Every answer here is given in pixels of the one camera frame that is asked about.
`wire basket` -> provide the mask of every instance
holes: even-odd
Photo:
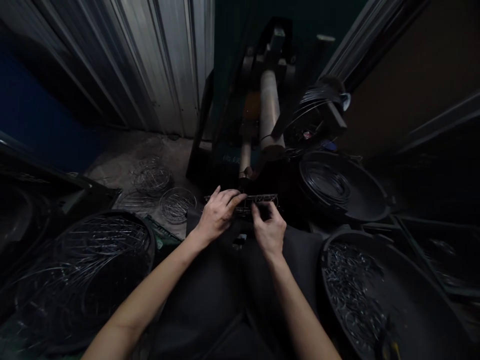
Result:
[[[143,167],[135,173],[133,187],[143,195],[160,198],[173,184],[172,172],[157,158],[143,160],[140,165]]]
[[[187,210],[191,207],[197,207],[197,199],[184,187],[174,187],[160,199],[160,214],[170,224],[183,224],[187,221]]]
[[[151,196],[147,196],[137,190],[122,195],[115,205],[115,209],[126,210],[130,213],[145,217],[154,212],[157,202]]]

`blue wall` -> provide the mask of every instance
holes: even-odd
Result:
[[[102,151],[93,130],[77,122],[4,48],[0,76],[0,132],[60,170],[86,170]]]

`hand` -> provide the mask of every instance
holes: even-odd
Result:
[[[282,257],[284,247],[284,234],[287,223],[280,215],[273,202],[264,202],[270,210],[270,219],[263,221],[260,217],[260,211],[256,204],[251,205],[251,214],[253,216],[253,228],[255,237],[260,245],[263,255],[267,260]]]
[[[241,194],[238,190],[220,192],[220,186],[216,188],[203,208],[200,221],[195,228],[205,246],[228,229],[235,208],[246,198],[247,194]]]

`round wire frame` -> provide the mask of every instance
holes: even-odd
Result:
[[[150,272],[154,251],[151,230],[127,212],[74,224],[45,243],[35,263],[2,289],[14,289],[16,312],[0,338],[14,326],[20,349],[51,355],[84,349]]]
[[[145,161],[145,166],[133,178],[133,187],[141,194],[152,198],[160,198],[172,186],[172,172],[158,161]]]
[[[197,207],[194,194],[183,187],[168,190],[160,199],[160,214],[170,224],[183,224],[187,221],[187,210]]]
[[[134,190],[120,196],[115,208],[126,210],[143,218],[153,213],[157,205],[158,203],[151,196]]]

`forearm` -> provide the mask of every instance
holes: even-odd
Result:
[[[315,316],[307,299],[281,256],[267,258],[293,345],[302,360],[340,359],[332,341]]]
[[[135,347],[182,274],[208,242],[193,230],[151,273],[97,334],[83,359],[124,359]]]

